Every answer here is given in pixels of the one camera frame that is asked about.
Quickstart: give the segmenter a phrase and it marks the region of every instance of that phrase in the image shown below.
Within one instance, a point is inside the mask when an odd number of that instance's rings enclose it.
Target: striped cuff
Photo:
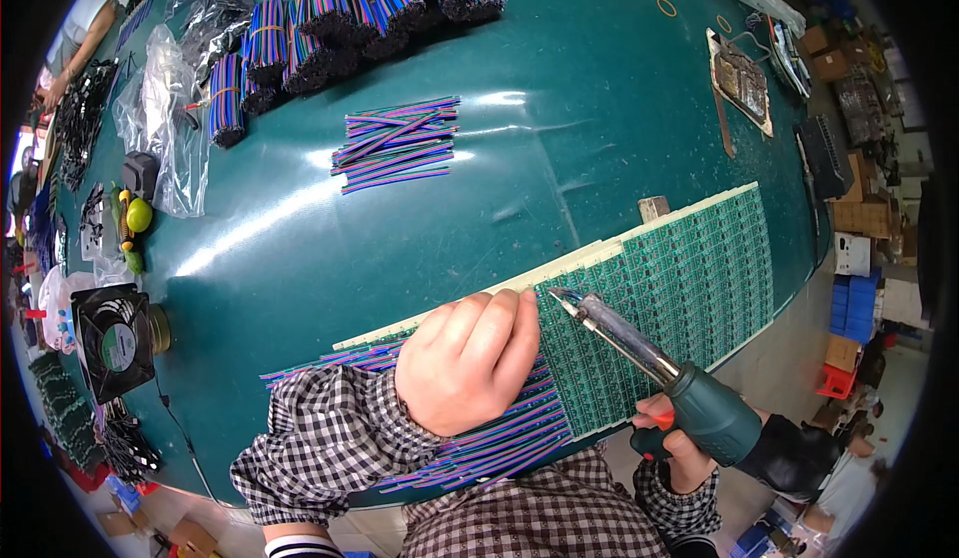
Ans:
[[[267,558],[343,558],[336,544],[318,535],[285,535],[264,548]]]

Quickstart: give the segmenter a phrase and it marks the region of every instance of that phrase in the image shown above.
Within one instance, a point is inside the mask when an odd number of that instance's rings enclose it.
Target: red plastic stool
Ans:
[[[816,393],[820,396],[829,396],[838,400],[845,400],[853,393],[853,383],[856,381],[856,371],[848,372],[834,367],[832,364],[824,364],[823,372],[826,373],[826,384],[822,389],[817,389]]]

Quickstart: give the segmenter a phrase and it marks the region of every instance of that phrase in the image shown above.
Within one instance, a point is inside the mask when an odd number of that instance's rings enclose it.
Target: person's hand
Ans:
[[[633,425],[637,429],[651,429],[656,427],[653,417],[672,410],[672,401],[659,393],[637,402],[636,410],[640,414],[633,417]],[[686,433],[679,430],[665,436],[663,447],[672,454],[671,458],[666,458],[666,462],[669,463],[669,487],[675,494],[685,495],[696,491],[716,468],[716,461],[706,456]]]
[[[439,307],[396,361],[396,394],[410,418],[442,437],[501,416],[539,351],[536,293],[480,292]]]
[[[66,92],[66,85],[69,82],[70,73],[68,70],[64,69],[63,72],[60,73],[56,79],[54,79],[54,82],[50,84],[50,89],[47,90],[46,97],[43,98],[44,112],[53,112],[53,110],[56,108],[56,105],[59,103],[59,100]]]

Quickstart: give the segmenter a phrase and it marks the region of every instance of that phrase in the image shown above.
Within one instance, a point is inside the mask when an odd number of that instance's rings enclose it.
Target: cucumber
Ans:
[[[123,256],[126,259],[126,268],[128,268],[131,273],[139,275],[144,271],[143,257],[140,256],[139,252],[136,250],[124,250]]]
[[[113,226],[117,228],[117,237],[120,236],[120,188],[113,186],[110,192],[110,213],[113,215]]]

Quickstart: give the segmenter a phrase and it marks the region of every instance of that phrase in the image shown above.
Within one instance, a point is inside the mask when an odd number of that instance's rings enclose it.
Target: tile floor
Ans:
[[[717,377],[744,394],[753,405],[784,414],[795,422],[809,419],[823,398],[814,393],[828,342],[832,296],[832,255],[806,287],[760,336],[718,371]],[[628,444],[630,430],[609,440],[607,461],[617,480],[632,491],[636,455]],[[729,555],[738,536],[773,502],[773,493],[732,469],[724,469],[719,485],[723,528],[715,540],[720,555]],[[246,510],[222,508],[205,498],[160,489],[145,498],[144,510],[159,530],[169,531],[189,516],[220,540],[224,558],[259,558],[263,538]],[[406,527],[397,507],[352,510],[332,523],[330,532],[345,552],[395,556]]]

